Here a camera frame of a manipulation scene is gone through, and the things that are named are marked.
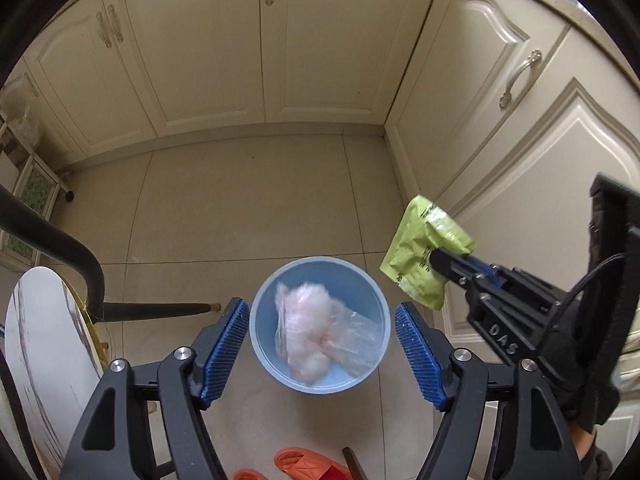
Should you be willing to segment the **person's right hand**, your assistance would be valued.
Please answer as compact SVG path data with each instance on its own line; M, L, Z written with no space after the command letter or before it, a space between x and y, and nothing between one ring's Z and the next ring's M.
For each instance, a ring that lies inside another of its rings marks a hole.
M567 427L570 432L570 440L572 440L574 444L578 460L583 460L596 440L597 430L593 429L591 431L587 431L579 426L574 420L568 422Z

